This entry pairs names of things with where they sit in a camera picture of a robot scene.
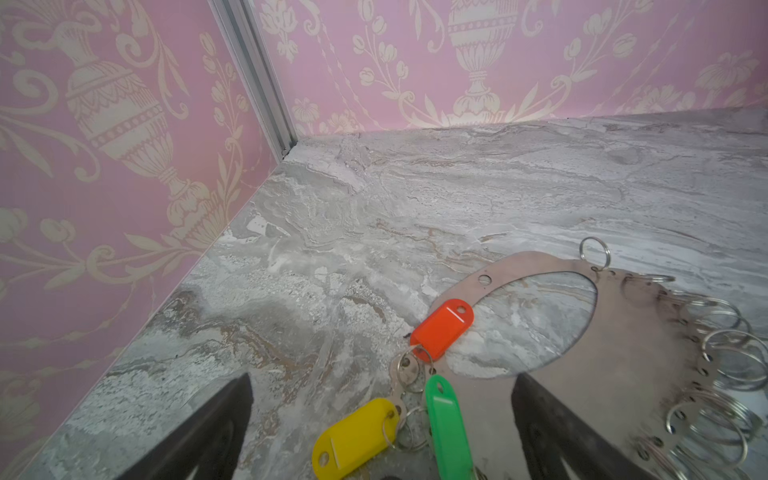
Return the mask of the aluminium corner frame post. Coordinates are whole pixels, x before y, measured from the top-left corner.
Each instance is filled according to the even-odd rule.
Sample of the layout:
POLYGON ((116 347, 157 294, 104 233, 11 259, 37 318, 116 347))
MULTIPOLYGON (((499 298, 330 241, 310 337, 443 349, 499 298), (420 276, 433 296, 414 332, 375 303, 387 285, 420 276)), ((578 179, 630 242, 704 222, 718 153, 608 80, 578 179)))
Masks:
POLYGON ((209 1, 267 143, 280 163, 298 143, 278 77, 250 1, 209 1))

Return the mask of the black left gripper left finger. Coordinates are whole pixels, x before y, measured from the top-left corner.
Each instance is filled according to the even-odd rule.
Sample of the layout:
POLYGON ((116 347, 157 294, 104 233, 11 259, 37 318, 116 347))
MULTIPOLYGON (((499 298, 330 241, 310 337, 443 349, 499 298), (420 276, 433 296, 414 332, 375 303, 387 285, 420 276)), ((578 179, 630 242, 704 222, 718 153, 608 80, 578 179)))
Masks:
POLYGON ((120 475, 122 479, 231 479, 254 402, 250 377, 229 381, 120 475))

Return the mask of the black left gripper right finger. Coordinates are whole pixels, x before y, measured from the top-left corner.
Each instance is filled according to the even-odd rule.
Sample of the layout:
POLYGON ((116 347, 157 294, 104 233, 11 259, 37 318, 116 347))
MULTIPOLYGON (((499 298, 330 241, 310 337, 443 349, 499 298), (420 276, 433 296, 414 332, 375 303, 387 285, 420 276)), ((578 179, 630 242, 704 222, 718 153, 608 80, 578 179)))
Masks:
POLYGON ((511 405, 533 479, 651 479, 529 374, 517 377, 511 405))

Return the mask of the green key tag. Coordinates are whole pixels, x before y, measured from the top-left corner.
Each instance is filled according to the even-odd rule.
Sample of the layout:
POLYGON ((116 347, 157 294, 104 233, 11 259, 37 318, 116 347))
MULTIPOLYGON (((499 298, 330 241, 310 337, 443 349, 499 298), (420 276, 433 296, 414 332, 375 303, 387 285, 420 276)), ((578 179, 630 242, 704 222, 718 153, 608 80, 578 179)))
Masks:
POLYGON ((460 405, 452 385, 433 375, 424 388, 433 451, 441 479, 475 479, 475 469, 460 405))

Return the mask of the yellow key tag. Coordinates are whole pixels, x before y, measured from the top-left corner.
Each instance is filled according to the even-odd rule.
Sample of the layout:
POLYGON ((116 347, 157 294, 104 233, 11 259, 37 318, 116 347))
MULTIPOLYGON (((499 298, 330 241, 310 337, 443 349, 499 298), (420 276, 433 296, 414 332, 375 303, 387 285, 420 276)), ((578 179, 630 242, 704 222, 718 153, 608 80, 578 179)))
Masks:
POLYGON ((396 438, 400 413, 388 399, 369 401, 325 430, 312 451, 318 479, 343 479, 390 447, 396 438))

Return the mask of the red key tag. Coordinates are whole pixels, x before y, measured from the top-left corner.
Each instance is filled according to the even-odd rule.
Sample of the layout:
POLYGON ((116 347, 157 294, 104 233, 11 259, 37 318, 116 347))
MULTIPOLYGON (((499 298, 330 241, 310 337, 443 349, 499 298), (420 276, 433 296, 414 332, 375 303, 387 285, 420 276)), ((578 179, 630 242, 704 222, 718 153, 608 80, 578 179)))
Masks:
POLYGON ((440 359, 473 324, 472 307, 460 299, 449 299, 419 324, 410 336, 413 353, 423 362, 440 359))

